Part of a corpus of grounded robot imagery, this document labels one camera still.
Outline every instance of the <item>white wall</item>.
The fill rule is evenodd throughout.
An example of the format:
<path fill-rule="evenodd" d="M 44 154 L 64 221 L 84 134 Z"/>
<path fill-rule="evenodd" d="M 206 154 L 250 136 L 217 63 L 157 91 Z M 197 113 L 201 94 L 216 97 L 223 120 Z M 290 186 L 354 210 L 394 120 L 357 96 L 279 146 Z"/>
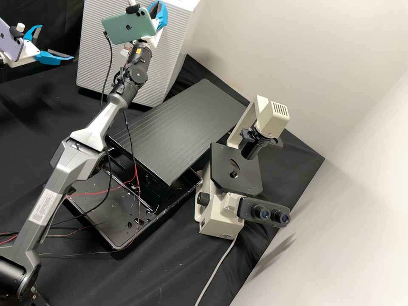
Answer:
<path fill-rule="evenodd" d="M 208 0 L 195 59 L 247 99 L 286 104 L 288 129 L 322 155 L 408 69 L 399 0 Z"/>
<path fill-rule="evenodd" d="M 323 163 L 235 297 L 408 305 L 408 74 Z"/>

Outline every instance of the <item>black cloth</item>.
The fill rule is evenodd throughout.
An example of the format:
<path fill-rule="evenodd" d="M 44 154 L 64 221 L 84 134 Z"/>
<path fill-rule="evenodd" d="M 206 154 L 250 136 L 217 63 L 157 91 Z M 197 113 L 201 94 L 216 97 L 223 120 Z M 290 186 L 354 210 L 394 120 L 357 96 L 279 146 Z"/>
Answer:
<path fill-rule="evenodd" d="M 75 56 L 81 37 L 84 0 L 20 0 L 0 1 L 0 18 L 9 26 L 25 24 L 25 33 L 32 26 L 43 25 L 35 45 L 40 50 L 48 49 Z M 0 70 L 0 83 L 30 74 L 53 69 L 56 66 L 39 62 Z"/>
<path fill-rule="evenodd" d="M 76 69 L 72 64 L 0 85 L 0 232 L 21 228 L 51 174 L 49 160 L 59 142 L 87 125 L 99 110 L 99 95 L 78 91 Z M 204 77 L 247 103 L 190 57 L 170 95 Z M 133 106 L 127 111 L 130 122 L 140 115 L 140 109 Z M 120 116 L 112 129 L 123 127 Z M 264 187 L 260 197 L 292 208 L 324 158 L 288 131 L 282 139 L 282 150 L 267 148 L 259 155 Z M 195 167 L 204 165 L 206 158 Z M 61 207 L 55 221 L 70 216 Z M 53 229 L 51 234 L 82 227 L 77 220 L 61 226 L 64 228 Z M 229 305 L 276 232 L 275 228 L 246 223 L 201 305 Z M 120 260 L 110 254 L 59 256 L 105 251 L 94 230 L 69 238 L 47 238 L 39 252 L 53 254 L 42 258 L 38 289 L 51 306 L 193 305 L 230 243 L 198 233 L 191 195 L 169 220 Z"/>

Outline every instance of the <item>white air purifier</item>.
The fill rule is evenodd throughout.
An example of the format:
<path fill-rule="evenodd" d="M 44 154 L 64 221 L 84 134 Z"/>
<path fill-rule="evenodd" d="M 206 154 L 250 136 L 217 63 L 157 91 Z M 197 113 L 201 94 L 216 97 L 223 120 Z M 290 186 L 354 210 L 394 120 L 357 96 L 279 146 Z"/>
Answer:
<path fill-rule="evenodd" d="M 164 28 L 157 49 L 147 71 L 149 80 L 141 88 L 133 102 L 155 107 L 163 102 L 183 65 L 200 7 L 205 0 L 164 0 L 168 9 L 168 25 Z M 136 1 L 148 7 L 153 1 Z M 129 6 L 127 0 L 85 0 L 79 47 L 76 84 L 80 87 L 102 92 L 103 82 L 109 67 L 109 44 L 103 35 L 101 20 L 124 13 Z M 108 94 L 113 76 L 126 62 L 121 51 L 124 44 L 112 45 L 112 68 L 105 87 Z"/>

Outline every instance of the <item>phone mount arm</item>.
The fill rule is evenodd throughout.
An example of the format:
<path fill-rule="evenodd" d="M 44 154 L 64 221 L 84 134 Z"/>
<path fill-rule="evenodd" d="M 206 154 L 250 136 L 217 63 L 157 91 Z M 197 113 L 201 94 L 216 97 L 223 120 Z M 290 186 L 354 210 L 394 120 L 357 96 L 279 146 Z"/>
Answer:
<path fill-rule="evenodd" d="M 55 212 L 75 181 L 85 181 L 102 168 L 108 129 L 115 115 L 130 105 L 147 81 L 151 56 L 146 43 L 137 43 L 107 96 L 105 108 L 85 129 L 73 132 L 59 145 L 51 160 L 53 173 L 16 240 L 0 246 L 0 298 L 22 298 L 34 285 L 41 268 L 37 248 Z"/>

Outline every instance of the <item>black plastic tray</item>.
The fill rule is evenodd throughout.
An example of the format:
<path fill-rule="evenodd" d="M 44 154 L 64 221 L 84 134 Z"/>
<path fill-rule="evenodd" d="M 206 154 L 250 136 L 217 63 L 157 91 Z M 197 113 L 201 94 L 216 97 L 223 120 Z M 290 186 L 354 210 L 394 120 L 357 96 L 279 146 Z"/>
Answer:
<path fill-rule="evenodd" d="M 111 188 L 119 187 L 119 181 L 120 179 L 113 175 Z M 170 215 L 170 212 L 175 210 L 200 183 L 201 178 L 189 168 L 167 190 L 162 190 L 161 203 L 156 207 L 152 207 L 148 199 L 144 199 L 142 186 L 139 216 L 139 198 L 137 190 L 132 188 L 135 182 L 131 182 L 126 184 L 126 187 L 111 191 L 106 201 L 86 218 L 95 225 L 96 230 L 113 249 L 121 250 L 136 241 L 143 233 L 150 233 L 159 227 L 163 219 Z M 109 172 L 102 170 L 87 181 L 73 184 L 76 192 L 66 202 L 81 214 L 96 206 L 105 194 L 74 195 L 106 190 L 108 184 Z"/>

